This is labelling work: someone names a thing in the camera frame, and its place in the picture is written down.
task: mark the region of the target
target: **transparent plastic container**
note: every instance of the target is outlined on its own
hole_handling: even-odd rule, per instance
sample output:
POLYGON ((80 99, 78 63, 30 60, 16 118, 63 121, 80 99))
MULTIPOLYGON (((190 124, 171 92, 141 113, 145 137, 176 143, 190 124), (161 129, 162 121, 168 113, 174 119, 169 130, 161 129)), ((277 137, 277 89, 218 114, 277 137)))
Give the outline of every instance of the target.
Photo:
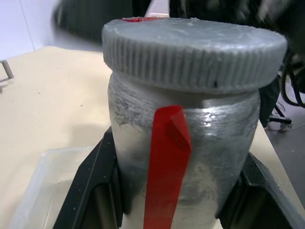
POLYGON ((51 229, 75 173, 93 146, 44 152, 9 229, 51 229))

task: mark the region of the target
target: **jar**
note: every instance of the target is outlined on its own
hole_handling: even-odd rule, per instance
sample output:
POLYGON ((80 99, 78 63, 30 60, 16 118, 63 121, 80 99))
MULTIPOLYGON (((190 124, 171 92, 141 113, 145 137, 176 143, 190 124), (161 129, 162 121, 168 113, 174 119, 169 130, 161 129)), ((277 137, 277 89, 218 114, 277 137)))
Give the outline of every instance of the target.
POLYGON ((183 108, 192 144, 171 228, 212 229, 254 136, 258 88, 275 78, 286 40, 197 19, 131 21, 103 29, 126 229, 143 228, 154 113, 170 105, 183 108))

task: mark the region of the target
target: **table surface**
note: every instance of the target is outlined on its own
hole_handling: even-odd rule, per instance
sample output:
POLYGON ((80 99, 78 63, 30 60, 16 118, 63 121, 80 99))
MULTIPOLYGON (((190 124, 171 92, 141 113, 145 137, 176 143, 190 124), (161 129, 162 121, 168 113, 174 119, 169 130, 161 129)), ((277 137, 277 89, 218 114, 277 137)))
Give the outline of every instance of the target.
MULTIPOLYGON (((0 83, 0 228, 6 228, 42 152, 93 146, 110 126, 111 70, 100 52, 45 47, 8 60, 14 79, 0 83)), ((0 79, 6 78, 0 67, 0 79)), ((250 148, 305 218, 264 129, 250 148)))

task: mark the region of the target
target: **red mark on lid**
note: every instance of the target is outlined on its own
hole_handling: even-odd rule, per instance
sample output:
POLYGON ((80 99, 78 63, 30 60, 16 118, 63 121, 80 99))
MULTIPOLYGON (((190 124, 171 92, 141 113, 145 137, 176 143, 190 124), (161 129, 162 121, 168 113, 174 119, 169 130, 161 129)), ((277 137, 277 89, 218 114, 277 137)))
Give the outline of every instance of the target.
POLYGON ((191 155, 191 138, 180 106, 154 115, 143 229, 170 229, 191 155))
POLYGON ((164 18, 156 18, 156 17, 147 17, 147 18, 122 18, 122 21, 127 22, 141 22, 141 21, 153 21, 153 20, 161 20, 164 18))

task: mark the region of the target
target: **gray screw cap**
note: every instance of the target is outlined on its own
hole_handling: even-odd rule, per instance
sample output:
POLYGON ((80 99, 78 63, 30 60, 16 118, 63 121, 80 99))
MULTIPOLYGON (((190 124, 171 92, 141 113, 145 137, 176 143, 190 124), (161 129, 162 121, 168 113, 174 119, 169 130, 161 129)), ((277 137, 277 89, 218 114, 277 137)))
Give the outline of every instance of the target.
POLYGON ((106 64, 131 80, 198 93, 239 93, 269 84, 284 58, 284 36, 198 19, 114 20, 102 32, 106 64))

